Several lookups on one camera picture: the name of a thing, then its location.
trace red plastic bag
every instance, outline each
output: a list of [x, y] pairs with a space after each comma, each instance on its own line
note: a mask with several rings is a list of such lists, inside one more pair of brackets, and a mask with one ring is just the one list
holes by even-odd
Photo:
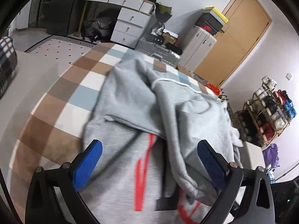
[[209, 83], [207, 83], [205, 86], [208, 87], [209, 89], [211, 89], [217, 96], [220, 95], [219, 87], [216, 87], [216, 86], [214, 86], [212, 84], [209, 84]]

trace white shoe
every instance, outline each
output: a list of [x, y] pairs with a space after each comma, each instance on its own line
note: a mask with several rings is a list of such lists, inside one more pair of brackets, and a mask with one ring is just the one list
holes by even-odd
[[259, 98], [259, 100], [262, 100], [264, 97], [266, 97], [268, 95], [268, 93], [267, 92], [263, 92], [262, 94], [260, 94], [259, 96], [258, 96], [258, 98]]
[[283, 121], [283, 119], [280, 117], [278, 118], [277, 120], [274, 121], [274, 125], [275, 125], [275, 128], [277, 130], [281, 130], [282, 128], [285, 127], [286, 123]]
[[276, 81], [270, 81], [268, 82], [267, 87], [270, 89], [271, 92], [274, 92], [276, 89], [276, 85], [277, 85]]
[[268, 84], [268, 82], [270, 81], [270, 77], [268, 77], [268, 76], [264, 76], [263, 78], [262, 78], [262, 81], [263, 81], [263, 83], [264, 84]]
[[263, 92], [265, 92], [263, 87], [260, 87], [258, 90], [255, 91], [256, 96], [261, 95]]
[[274, 114], [271, 115], [271, 119], [273, 120], [273, 122], [275, 120], [277, 120], [280, 117], [280, 114], [278, 111], [276, 111]]

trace checkered rug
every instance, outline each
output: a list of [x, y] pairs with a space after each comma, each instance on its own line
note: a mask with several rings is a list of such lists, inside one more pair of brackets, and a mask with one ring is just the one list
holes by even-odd
[[[101, 43], [78, 59], [44, 94], [31, 113], [15, 146], [10, 164], [10, 194], [24, 219], [29, 184], [37, 166], [57, 168], [81, 151], [82, 133], [97, 102], [102, 84], [113, 66], [141, 54], [126, 47]], [[213, 92], [191, 77], [141, 54], [154, 70], [188, 84], [196, 91]]]

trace white floor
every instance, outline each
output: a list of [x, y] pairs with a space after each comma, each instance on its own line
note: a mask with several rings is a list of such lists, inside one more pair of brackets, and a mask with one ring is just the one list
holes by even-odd
[[13, 38], [13, 46], [15, 50], [24, 52], [29, 47], [33, 46], [37, 42], [47, 38], [49, 34], [46, 33], [46, 29], [40, 28], [28, 28], [14, 31], [11, 37]]

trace white square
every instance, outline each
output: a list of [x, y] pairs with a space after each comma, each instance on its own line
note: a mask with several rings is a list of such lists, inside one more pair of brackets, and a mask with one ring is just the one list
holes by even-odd
[[150, 57], [150, 56], [145, 55], [145, 54], [143, 55], [143, 58], [144, 58], [145, 61], [147, 61], [147, 62], [149, 62], [151, 64], [153, 64], [154, 60], [155, 60], [153, 57]]
[[166, 70], [178, 76], [178, 70], [173, 68], [172, 66], [166, 65]]
[[111, 65], [111, 66], [115, 66], [117, 63], [119, 63], [121, 61], [120, 58], [117, 58], [115, 56], [111, 56], [108, 54], [105, 54], [101, 59], [100, 62]]
[[76, 137], [82, 137], [84, 125], [91, 112], [67, 103], [59, 115], [54, 127]]
[[191, 82], [192, 84], [198, 86], [198, 81], [196, 81], [194, 78], [192, 77], [188, 77], [189, 78], [189, 82]]
[[90, 71], [81, 81], [80, 85], [100, 91], [105, 78], [106, 77], [104, 75]]
[[112, 47], [112, 49], [115, 49], [115, 50], [118, 50], [118, 51], [121, 51], [121, 52], [126, 53], [127, 50], [128, 50], [129, 48], [127, 48], [127, 47], [125, 47], [125, 46], [122, 46], [122, 45], [119, 45], [119, 44], [115, 44], [115, 45]]
[[57, 163], [52, 162], [48, 158], [45, 158], [41, 156], [40, 162], [38, 164], [39, 166], [43, 167], [45, 170], [60, 168], [60, 166]]

